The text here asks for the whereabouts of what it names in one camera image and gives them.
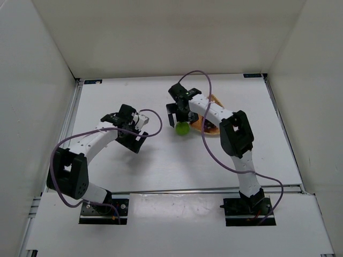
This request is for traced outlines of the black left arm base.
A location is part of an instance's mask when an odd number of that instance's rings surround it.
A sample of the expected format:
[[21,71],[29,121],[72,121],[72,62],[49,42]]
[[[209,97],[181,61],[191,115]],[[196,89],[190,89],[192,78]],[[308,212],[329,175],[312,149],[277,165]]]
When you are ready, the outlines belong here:
[[79,224],[90,225],[127,225],[130,196],[128,194],[113,194],[111,207],[96,206],[83,203],[79,215]]

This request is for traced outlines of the green fake apple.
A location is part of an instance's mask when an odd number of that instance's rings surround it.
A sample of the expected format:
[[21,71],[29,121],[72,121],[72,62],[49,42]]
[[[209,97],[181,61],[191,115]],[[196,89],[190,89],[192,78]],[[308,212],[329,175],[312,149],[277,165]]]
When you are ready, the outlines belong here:
[[185,136],[190,132],[190,126],[188,122],[178,122],[175,126],[176,134],[179,136]]

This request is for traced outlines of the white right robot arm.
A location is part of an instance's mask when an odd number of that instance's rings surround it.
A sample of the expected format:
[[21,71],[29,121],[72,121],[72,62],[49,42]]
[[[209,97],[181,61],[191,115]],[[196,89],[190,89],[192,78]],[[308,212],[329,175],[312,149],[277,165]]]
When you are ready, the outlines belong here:
[[168,93],[174,100],[166,105],[170,126],[175,126],[174,121],[193,123],[203,117],[217,127],[221,147],[234,163],[241,199],[251,208],[259,204],[265,195],[252,161],[254,136],[245,112],[227,110],[200,90],[186,90],[180,83],[173,85]]

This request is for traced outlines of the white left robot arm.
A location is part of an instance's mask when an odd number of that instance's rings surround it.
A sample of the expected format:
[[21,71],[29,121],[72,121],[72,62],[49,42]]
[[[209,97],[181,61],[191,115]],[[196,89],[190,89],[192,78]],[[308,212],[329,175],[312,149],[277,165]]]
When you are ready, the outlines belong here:
[[106,114],[93,130],[92,134],[83,135],[68,148],[59,147],[53,157],[54,177],[48,176],[47,186],[58,186],[61,195],[75,200],[108,203],[110,192],[89,181],[88,165],[109,143],[116,141],[122,146],[138,153],[146,132],[143,126],[149,118],[139,114],[135,108],[123,104],[118,112]]

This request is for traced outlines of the dark red fake grapes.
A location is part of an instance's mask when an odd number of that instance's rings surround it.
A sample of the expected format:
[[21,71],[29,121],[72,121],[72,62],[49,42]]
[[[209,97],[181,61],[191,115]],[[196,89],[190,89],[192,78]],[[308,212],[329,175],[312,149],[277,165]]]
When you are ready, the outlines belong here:
[[216,129],[216,126],[206,119],[204,123],[204,131],[206,133],[210,133],[214,129]]

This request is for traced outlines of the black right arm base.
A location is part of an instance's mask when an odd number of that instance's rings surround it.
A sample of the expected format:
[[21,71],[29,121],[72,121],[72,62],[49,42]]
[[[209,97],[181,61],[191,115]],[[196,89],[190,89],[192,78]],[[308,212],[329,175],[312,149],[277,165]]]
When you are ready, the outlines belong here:
[[261,222],[272,209],[268,197],[252,209],[240,198],[224,198],[220,208],[224,210],[226,226],[276,226],[273,213]]

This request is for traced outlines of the woven bamboo fruit bowl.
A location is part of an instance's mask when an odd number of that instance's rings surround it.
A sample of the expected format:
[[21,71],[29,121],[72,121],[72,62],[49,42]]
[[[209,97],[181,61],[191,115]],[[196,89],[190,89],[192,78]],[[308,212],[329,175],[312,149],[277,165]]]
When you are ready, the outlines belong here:
[[210,109],[204,119],[205,111],[208,107],[208,98],[203,94],[194,96],[189,101],[191,114],[198,117],[196,121],[191,121],[190,126],[198,132],[204,131],[205,135],[217,136],[220,134],[219,124],[231,114],[225,109],[218,99],[211,95]]

